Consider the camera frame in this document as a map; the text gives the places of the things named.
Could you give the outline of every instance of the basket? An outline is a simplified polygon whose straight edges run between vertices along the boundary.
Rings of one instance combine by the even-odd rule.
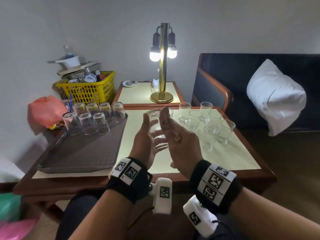
[[[56,83],[57,87],[63,88],[66,96],[69,98],[72,94],[72,100],[83,102],[85,104],[96,102],[112,102],[115,94],[113,83],[113,71],[102,71],[101,74],[106,76],[105,79],[98,82],[73,82],[68,83],[68,79],[62,79]]]

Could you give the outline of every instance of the lamp base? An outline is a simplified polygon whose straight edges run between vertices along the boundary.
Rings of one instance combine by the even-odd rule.
[[[164,94],[154,92],[153,94],[151,94],[150,99],[157,104],[166,104],[172,102],[174,97],[169,92],[165,92]]]

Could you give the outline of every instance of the white saucer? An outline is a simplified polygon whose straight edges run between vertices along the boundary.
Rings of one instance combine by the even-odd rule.
[[[127,88],[133,88],[133,87],[135,87],[135,86],[138,84],[137,81],[134,81],[135,84],[133,84],[133,85],[131,85],[131,86],[128,86],[126,83],[129,82],[129,81],[130,81],[130,80],[124,81],[124,82],[122,83],[122,85],[123,85],[124,87],[127,87]]]

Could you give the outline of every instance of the white tracking device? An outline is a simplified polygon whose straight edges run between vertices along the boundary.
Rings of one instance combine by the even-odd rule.
[[[195,195],[183,206],[183,211],[201,236],[207,238],[216,230],[218,223],[212,221],[217,221],[217,217],[203,208]]]
[[[172,181],[160,177],[154,183],[150,183],[149,195],[153,196],[154,214],[171,214],[172,208]]]

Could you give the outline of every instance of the wall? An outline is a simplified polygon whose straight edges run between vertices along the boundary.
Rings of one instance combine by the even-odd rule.
[[[47,146],[28,125],[27,105],[54,95],[60,66],[47,61],[60,58],[66,42],[57,9],[52,0],[1,0],[0,182],[22,177]]]
[[[320,0],[60,0],[68,42],[89,60],[125,80],[150,80],[159,64],[149,59],[161,22],[176,34],[178,56],[168,80],[191,100],[203,52],[320,53]]]

